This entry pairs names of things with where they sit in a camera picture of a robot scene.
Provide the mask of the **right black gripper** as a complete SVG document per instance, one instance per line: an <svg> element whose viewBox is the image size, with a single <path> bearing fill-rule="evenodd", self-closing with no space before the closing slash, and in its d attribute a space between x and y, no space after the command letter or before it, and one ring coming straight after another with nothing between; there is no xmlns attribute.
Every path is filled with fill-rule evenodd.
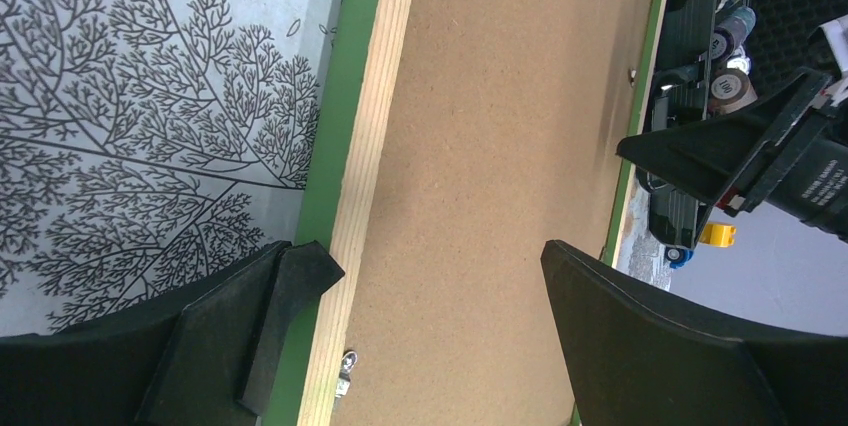
<svg viewBox="0 0 848 426"><path fill-rule="evenodd" d="M795 218L847 216L845 103L830 75L796 70L779 91L730 114L621 140L617 155L730 216L768 203Z"/></svg>

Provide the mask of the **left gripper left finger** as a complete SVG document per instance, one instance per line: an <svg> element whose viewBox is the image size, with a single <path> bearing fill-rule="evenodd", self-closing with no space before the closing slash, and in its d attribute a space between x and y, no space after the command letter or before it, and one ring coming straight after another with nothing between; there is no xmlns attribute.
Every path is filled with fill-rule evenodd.
<svg viewBox="0 0 848 426"><path fill-rule="evenodd" d="M5 337L1 421L257 425L292 320L343 274L319 243L280 241L61 332Z"/></svg>

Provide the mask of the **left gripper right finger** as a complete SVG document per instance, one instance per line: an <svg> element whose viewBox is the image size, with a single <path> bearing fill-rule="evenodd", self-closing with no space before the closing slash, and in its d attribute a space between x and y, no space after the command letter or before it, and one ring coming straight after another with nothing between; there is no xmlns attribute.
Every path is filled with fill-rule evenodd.
<svg viewBox="0 0 848 426"><path fill-rule="evenodd" d="M562 240L541 254L586 425L843 425L847 341L686 300Z"/></svg>

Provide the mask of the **wooden picture frame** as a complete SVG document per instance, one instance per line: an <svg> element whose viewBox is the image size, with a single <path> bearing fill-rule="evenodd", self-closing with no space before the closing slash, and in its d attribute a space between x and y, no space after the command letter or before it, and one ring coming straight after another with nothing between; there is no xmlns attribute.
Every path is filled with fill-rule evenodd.
<svg viewBox="0 0 848 426"><path fill-rule="evenodd" d="M292 324L266 419L270 425L336 425L333 415L351 390L359 354L347 334L412 1L342 3L296 239L325 245L345 275ZM662 2L651 0L642 55L630 74L631 117L620 139L640 119ZM596 254L616 246L628 191L627 169L619 162L607 239Z"/></svg>

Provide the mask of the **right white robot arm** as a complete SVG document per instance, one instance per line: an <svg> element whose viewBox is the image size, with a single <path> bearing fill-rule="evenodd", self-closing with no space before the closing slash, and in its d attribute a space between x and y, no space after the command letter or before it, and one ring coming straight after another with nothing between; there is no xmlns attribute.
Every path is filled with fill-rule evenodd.
<svg viewBox="0 0 848 426"><path fill-rule="evenodd" d="M847 147L830 133L841 83L801 67L772 95L735 112L627 137L617 154L728 216L769 203L847 238Z"/></svg>

